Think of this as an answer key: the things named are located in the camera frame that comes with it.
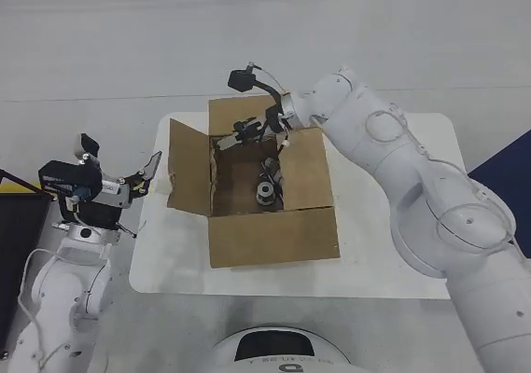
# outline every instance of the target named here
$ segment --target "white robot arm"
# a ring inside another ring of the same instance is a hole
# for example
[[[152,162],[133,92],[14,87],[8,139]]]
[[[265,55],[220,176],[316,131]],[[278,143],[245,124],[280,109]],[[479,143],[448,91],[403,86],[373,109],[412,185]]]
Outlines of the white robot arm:
[[[245,71],[232,72],[229,85],[240,91],[252,88],[253,68],[260,69],[251,63]],[[308,93],[274,98],[277,123],[270,110],[248,123],[259,124],[259,138],[280,132],[280,127],[320,128],[383,188],[401,257],[427,276],[447,279],[485,371],[530,372],[531,259],[515,241],[515,221],[505,203],[457,166],[433,159],[411,134],[399,108],[348,68],[323,77]],[[229,147],[247,137],[236,133],[220,145]]]

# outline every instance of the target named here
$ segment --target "white cable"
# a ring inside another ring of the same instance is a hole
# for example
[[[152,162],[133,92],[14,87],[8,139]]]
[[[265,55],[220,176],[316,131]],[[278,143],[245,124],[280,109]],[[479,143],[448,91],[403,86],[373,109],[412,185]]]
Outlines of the white cable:
[[[69,263],[69,264],[73,264],[75,266],[96,266],[98,264],[101,264],[102,260],[97,260],[97,261],[94,261],[92,263],[78,263],[78,262],[75,262],[75,261],[72,261],[70,259],[67,259],[67,258],[63,257],[63,256],[61,256],[58,253],[54,253],[54,252],[52,252],[50,250],[41,249],[41,248],[34,249],[27,256],[26,261],[24,262],[24,270],[22,271],[21,289],[20,289],[19,295],[17,296],[16,299],[17,299],[17,302],[19,304],[19,307],[24,312],[24,314],[26,315],[27,319],[29,319],[31,324],[33,324],[33,326],[35,327],[35,332],[37,334],[37,344],[38,344],[37,353],[35,354],[35,359],[37,361],[37,368],[38,368],[37,371],[40,372],[41,369],[43,369],[43,366],[45,366],[47,361],[50,359],[50,357],[59,349],[56,349],[56,350],[52,351],[51,354],[48,356],[48,358],[47,359],[45,358],[45,350],[43,348],[43,333],[41,332],[41,324],[39,323],[37,318],[24,306],[24,303],[22,303],[22,293],[24,292],[24,286],[26,284],[26,274],[27,274],[27,271],[29,269],[29,264],[31,263],[31,258],[33,257],[33,255],[35,253],[47,253],[47,254],[52,255],[52,257],[58,257],[59,259],[63,260],[64,262]]]
[[[90,230],[92,230],[93,232],[97,233],[97,235],[101,238],[101,232],[93,227],[91,227],[89,224],[85,223],[84,221],[80,220],[80,217],[78,216],[78,213],[77,212],[72,212],[72,214],[75,216],[75,219],[77,220],[77,222],[85,227],[85,228],[89,228]]]
[[[277,81],[277,79],[275,78],[275,76],[273,76],[273,74],[271,74],[269,71],[265,70],[264,68],[262,67],[255,67],[257,70],[260,70],[262,71],[263,73],[267,74],[268,77],[270,77],[274,82],[275,84],[277,84],[277,86],[280,88],[280,90],[282,90],[282,92],[285,92],[286,90],[284,89],[284,87],[282,87],[282,85],[280,84],[279,81]]]

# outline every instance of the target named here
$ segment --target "white tabletop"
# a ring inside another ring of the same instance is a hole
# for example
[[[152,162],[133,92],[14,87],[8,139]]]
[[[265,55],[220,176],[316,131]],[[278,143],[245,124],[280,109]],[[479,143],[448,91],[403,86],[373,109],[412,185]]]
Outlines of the white tabletop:
[[[414,135],[436,158],[464,168],[452,122],[440,114],[407,114]],[[211,269],[207,219],[166,207],[170,118],[207,132],[207,113],[164,117],[155,141],[163,151],[149,194],[130,271],[141,293],[281,297],[447,299],[444,280],[411,269],[391,241],[389,207],[381,187],[327,140],[341,258],[283,265]]]

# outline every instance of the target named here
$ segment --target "cardboard box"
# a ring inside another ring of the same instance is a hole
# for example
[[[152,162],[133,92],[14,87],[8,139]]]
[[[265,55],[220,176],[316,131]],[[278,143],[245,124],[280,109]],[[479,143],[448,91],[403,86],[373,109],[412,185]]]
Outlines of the cardboard box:
[[[260,206],[260,163],[278,139],[220,151],[214,141],[238,120],[257,117],[269,96],[209,102],[209,133],[171,121],[168,207],[208,217],[212,268],[340,257],[328,163],[319,129],[293,131],[279,156],[284,203]]]

